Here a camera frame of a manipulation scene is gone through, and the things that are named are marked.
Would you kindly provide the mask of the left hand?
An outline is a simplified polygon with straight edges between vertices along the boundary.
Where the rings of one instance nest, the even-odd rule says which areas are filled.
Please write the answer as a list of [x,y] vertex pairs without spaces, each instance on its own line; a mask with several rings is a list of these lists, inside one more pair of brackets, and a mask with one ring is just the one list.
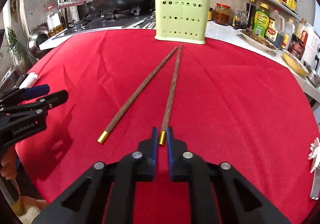
[[9,147],[1,156],[1,176],[6,180],[13,180],[17,175],[15,145]]

